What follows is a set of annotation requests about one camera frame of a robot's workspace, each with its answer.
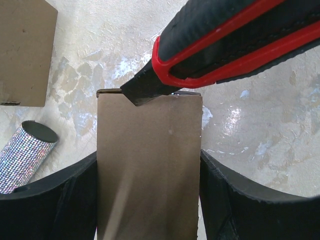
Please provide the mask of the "small cardboard box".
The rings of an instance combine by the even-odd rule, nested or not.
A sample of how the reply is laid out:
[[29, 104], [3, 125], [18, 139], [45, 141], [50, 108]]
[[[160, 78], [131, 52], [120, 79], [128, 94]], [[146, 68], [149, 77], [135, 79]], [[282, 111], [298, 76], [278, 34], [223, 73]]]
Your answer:
[[195, 240], [203, 99], [180, 91], [142, 106], [97, 92], [97, 238]]

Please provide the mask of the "red black utility knife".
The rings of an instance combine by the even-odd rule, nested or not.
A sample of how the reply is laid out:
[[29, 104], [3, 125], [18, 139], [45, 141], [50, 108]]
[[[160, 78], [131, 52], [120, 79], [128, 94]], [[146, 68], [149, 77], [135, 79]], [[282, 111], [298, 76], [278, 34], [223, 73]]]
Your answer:
[[189, 0], [120, 89], [140, 106], [257, 75], [319, 44], [318, 0]]

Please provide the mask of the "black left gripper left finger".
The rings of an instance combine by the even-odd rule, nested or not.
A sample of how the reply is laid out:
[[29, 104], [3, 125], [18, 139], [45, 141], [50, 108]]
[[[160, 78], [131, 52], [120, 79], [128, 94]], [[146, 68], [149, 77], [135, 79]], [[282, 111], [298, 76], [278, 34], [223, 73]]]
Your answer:
[[93, 240], [97, 154], [0, 196], [2, 240]]

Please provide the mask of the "taped cardboard box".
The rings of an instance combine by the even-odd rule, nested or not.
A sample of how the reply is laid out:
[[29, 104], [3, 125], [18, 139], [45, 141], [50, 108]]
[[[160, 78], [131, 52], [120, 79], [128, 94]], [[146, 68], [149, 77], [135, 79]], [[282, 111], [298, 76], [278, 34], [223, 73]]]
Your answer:
[[46, 0], [1, 0], [2, 106], [45, 105], [57, 16]]

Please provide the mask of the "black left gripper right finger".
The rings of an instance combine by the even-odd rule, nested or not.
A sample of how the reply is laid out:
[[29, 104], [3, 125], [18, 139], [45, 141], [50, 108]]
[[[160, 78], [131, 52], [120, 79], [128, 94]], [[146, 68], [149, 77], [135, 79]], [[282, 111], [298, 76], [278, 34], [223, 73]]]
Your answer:
[[320, 197], [259, 184], [200, 153], [199, 196], [209, 240], [318, 240]]

